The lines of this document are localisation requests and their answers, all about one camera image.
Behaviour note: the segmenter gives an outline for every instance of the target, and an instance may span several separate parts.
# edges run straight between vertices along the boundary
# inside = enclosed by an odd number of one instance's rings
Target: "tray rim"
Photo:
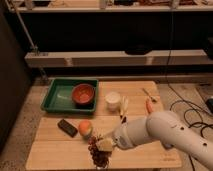
[[[48,98],[48,96],[50,95],[50,91],[51,91],[51,88],[53,87],[54,83],[57,81],[57,80],[78,80],[78,81],[95,81],[96,82],[96,87],[95,88],[95,99],[94,99],[94,105],[93,105],[93,108],[92,109],[60,109],[60,108],[51,108],[51,107],[45,107],[45,103],[46,103],[46,100]],[[98,87],[99,87],[99,80],[98,79],[95,79],[95,78],[77,78],[77,77],[69,77],[69,78],[66,78],[66,77],[58,77],[58,78],[54,78],[49,87],[48,87],[48,91],[46,92],[46,95],[41,103],[41,110],[43,111],[46,111],[48,114],[60,114],[60,113],[63,113],[63,112],[67,112],[69,114],[74,114],[77,112],[79,113],[87,113],[87,114],[91,114],[91,113],[94,113],[95,112],[95,109],[96,109],[96,105],[97,105],[97,99],[98,99]]]

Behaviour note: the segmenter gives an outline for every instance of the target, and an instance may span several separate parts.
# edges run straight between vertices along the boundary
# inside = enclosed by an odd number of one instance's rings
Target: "floor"
[[[172,84],[172,87],[181,94],[187,100],[190,100],[199,106],[206,109],[202,98],[196,90],[195,84]],[[167,84],[158,84],[158,89],[165,109],[169,109],[170,105],[179,98],[168,87]],[[7,144],[0,156],[0,171],[25,171],[25,163],[32,145],[35,133],[42,116],[41,113],[33,111],[32,105],[40,108],[39,101],[42,101],[43,94],[47,91],[46,86],[34,85],[32,86],[26,101],[22,107],[19,117],[14,125],[14,128],[8,138]],[[184,103],[178,103],[174,106],[173,111],[177,112],[183,120],[183,112],[189,107]],[[204,121],[207,123],[213,123],[213,118],[207,115],[202,115]],[[191,112],[187,115],[190,122],[199,121],[199,118],[195,113]],[[213,141],[212,130],[205,131],[205,137]],[[190,171],[192,170],[188,156],[185,153],[180,152],[180,156],[183,162],[182,168],[179,169],[162,169],[162,171]],[[196,171],[207,171],[201,164],[194,161]]]

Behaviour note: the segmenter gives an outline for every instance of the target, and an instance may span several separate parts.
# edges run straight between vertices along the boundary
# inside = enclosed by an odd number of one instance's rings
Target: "small bowl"
[[[88,105],[92,103],[95,96],[94,87],[90,84],[78,84],[72,90],[72,100],[77,105]]]

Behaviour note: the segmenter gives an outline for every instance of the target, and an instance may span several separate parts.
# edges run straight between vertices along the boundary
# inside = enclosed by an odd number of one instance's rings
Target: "white cup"
[[[120,108],[121,95],[118,92],[112,91],[105,96],[107,109],[114,112]]]

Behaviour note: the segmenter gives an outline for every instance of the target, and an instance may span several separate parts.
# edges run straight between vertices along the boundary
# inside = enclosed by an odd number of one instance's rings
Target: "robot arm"
[[[184,151],[213,170],[213,143],[190,130],[171,111],[154,112],[122,124],[113,131],[112,139],[123,150],[160,140]]]

